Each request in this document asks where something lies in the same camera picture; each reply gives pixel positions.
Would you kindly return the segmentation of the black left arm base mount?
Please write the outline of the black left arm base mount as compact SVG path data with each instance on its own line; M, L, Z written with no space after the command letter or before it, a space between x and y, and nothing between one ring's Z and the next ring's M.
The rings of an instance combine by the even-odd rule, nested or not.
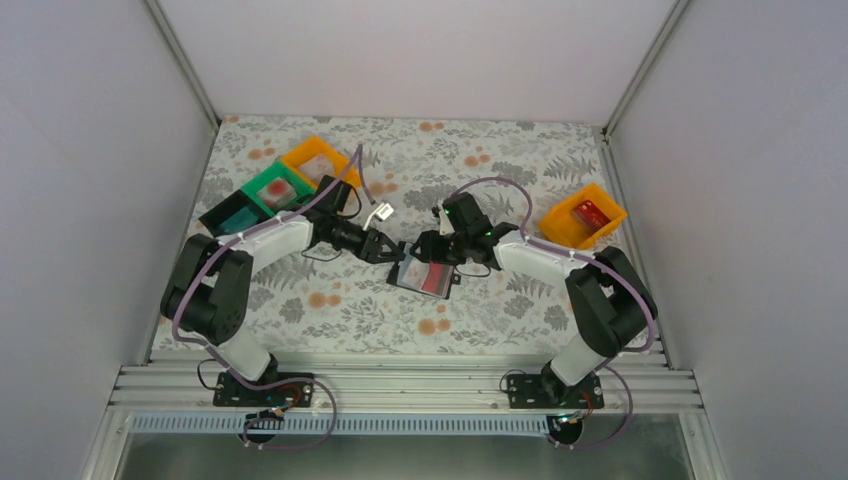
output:
M212 404L215 407L238 408L307 408L312 403L313 380L315 375L306 372L281 372L284 385L261 390L253 390L242 385L230 373L221 373L217 379Z

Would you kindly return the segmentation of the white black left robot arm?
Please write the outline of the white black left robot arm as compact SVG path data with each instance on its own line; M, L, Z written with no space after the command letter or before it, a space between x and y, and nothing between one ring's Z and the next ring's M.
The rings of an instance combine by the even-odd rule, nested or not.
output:
M206 349L255 405L278 391L275 357L244 324L252 277L278 260L319 243L368 264L396 263L403 249L371 226L340 214L347 185L325 177L317 194L296 211L282 211L244 231L184 244L160 302L174 339Z

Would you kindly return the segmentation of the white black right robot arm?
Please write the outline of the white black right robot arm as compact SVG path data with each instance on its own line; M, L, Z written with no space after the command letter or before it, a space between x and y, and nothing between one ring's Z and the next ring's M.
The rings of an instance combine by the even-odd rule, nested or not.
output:
M412 244L417 260L472 262L565 288L577 333L541 369L541 391L552 406L570 404L580 393L580 382L632 351L632 341L642 332L649 341L654 339L657 306L622 250L567 249L533 237L518 225L493 224L468 192L445 200L436 213L439 229L422 232Z

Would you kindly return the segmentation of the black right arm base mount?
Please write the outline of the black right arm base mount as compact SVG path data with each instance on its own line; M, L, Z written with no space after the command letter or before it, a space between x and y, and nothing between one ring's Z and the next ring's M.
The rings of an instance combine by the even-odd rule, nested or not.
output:
M507 395L509 406L518 410L588 410L605 405L600 379L594 373L575 386L567 386L553 374L513 369L504 373L498 388Z

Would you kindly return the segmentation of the black leather card holder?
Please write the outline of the black leather card holder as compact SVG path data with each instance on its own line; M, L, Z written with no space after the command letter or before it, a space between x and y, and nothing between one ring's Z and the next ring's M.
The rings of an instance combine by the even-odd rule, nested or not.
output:
M450 297L452 287L460 284L460 276L454 270L453 284L447 297L438 297L427 294L421 290L421 286L427 275L430 264L431 263L421 262L412 256L407 256L403 261L396 263L391 268L387 277L387 283L389 285L409 290L428 297L448 299Z

